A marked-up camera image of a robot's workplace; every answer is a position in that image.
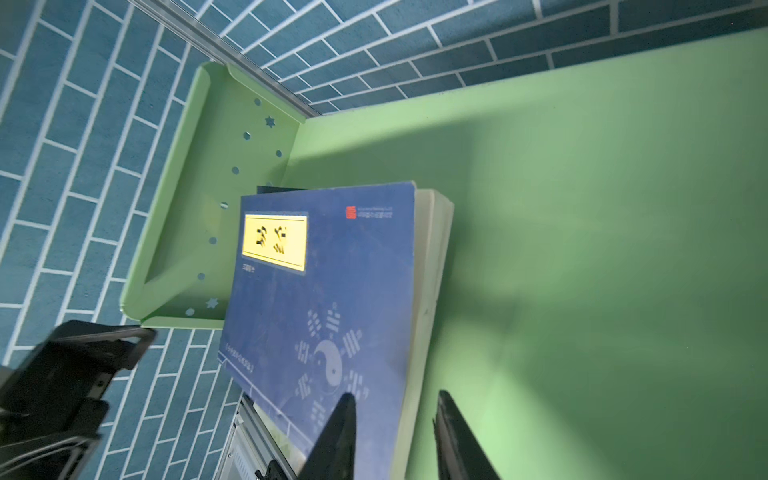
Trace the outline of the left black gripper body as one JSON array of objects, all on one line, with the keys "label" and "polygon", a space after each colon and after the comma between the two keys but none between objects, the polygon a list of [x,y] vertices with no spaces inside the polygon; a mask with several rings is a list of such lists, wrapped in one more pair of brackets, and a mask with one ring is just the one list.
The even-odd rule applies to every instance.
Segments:
[{"label": "left black gripper body", "polygon": [[103,395],[132,370],[156,332],[70,320],[16,369],[1,374],[1,476],[76,479],[97,449],[109,404]]}]

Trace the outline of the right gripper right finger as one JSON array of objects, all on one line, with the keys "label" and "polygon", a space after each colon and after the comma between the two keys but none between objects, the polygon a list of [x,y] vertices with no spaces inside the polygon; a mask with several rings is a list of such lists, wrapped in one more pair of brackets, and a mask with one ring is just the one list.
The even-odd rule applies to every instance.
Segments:
[{"label": "right gripper right finger", "polygon": [[440,480],[499,480],[450,393],[441,390],[433,420]]}]

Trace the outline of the blue book yellow label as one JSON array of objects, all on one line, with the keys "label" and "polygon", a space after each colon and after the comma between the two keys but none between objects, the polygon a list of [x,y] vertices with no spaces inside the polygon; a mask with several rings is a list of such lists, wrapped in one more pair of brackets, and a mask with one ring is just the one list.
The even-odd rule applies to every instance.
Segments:
[{"label": "blue book yellow label", "polygon": [[271,185],[259,185],[257,187],[257,195],[284,193],[292,191],[301,191],[301,188],[279,187]]},{"label": "blue book yellow label", "polygon": [[220,356],[308,456],[355,398],[358,479],[401,479],[419,409],[453,203],[413,182],[241,200]]}]

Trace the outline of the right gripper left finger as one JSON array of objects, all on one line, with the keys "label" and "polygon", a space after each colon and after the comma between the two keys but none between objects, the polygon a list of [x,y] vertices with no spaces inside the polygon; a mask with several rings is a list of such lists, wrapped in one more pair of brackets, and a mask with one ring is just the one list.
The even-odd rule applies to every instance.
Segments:
[{"label": "right gripper left finger", "polygon": [[351,393],[344,393],[298,474],[298,479],[352,480],[356,432],[356,400]]}]

